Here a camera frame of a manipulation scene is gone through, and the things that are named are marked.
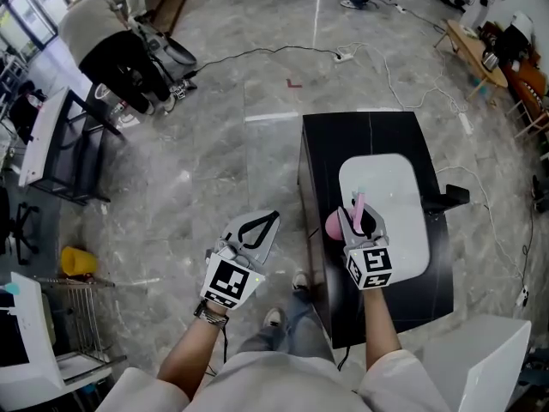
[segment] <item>white sleeve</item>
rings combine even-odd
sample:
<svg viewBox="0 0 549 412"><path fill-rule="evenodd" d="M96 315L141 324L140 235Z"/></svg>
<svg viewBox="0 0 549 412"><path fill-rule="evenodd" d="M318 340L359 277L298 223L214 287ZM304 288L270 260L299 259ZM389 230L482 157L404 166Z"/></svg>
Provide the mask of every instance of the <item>white sleeve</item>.
<svg viewBox="0 0 549 412"><path fill-rule="evenodd" d="M403 349L374 363L360 383L358 394L374 412L449 412L421 362Z"/></svg>
<svg viewBox="0 0 549 412"><path fill-rule="evenodd" d="M114 3L114 0L105 0L106 3L109 5L109 8L111 8L111 11L116 12L120 9L118 9L118 6L116 3Z"/></svg>
<svg viewBox="0 0 549 412"><path fill-rule="evenodd" d="M97 412L180 412L189 398L176 385L130 367L106 396Z"/></svg>

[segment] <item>yellow object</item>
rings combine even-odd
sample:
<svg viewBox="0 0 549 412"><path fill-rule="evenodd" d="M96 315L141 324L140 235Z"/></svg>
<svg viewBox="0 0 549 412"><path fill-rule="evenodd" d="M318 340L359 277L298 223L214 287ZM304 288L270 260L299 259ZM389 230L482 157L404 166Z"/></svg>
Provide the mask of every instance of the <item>yellow object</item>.
<svg viewBox="0 0 549 412"><path fill-rule="evenodd" d="M66 275L86 275L97 270L97 258L74 247L64 247L61 251L61 269Z"/></svg>

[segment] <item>white plate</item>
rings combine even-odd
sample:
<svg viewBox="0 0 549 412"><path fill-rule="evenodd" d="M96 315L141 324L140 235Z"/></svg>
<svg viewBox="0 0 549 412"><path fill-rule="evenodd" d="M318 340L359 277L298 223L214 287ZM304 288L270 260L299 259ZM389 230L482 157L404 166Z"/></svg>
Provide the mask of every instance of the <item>white plate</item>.
<svg viewBox="0 0 549 412"><path fill-rule="evenodd" d="M429 264L429 240L412 164L400 154L353 157L340 169L343 206L352 208L353 191L385 220L393 276L391 283L421 275Z"/></svg>

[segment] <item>wooden table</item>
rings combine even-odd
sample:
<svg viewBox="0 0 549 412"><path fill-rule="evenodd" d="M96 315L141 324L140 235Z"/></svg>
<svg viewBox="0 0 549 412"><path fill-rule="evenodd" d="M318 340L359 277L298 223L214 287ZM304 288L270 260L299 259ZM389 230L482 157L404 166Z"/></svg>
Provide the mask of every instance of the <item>wooden table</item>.
<svg viewBox="0 0 549 412"><path fill-rule="evenodd" d="M463 57L473 67L473 71L476 76L482 79L480 84L467 97L467 100L471 100L479 92L479 90L489 82L495 87L490 98L490 102L492 103L498 89L507 88L508 84L504 73L499 67L497 67L494 71L489 71L484 65L482 65L482 54L486 49L485 44L480 39L468 37L460 24L454 20L448 20L446 32L435 44L435 48L445 37L449 37L453 42L455 42L457 45L457 50L455 52L457 53L461 51Z"/></svg>

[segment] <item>metal rack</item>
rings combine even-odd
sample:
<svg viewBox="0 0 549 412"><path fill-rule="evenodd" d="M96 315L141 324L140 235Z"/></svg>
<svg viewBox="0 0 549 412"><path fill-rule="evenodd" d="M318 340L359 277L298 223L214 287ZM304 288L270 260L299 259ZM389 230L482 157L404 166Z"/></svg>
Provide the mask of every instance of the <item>metal rack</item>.
<svg viewBox="0 0 549 412"><path fill-rule="evenodd" d="M76 355L86 356L99 365L84 373L68 379L65 384L75 383L102 371L108 367L126 360L125 355L109 358L106 355L105 343L101 341L97 317L94 307L94 290L96 288L113 288L109 281L94 280L93 282L78 282L63 278L34 278L42 287L49 287L59 291L66 312L65 326L73 351L57 357L57 363Z"/></svg>

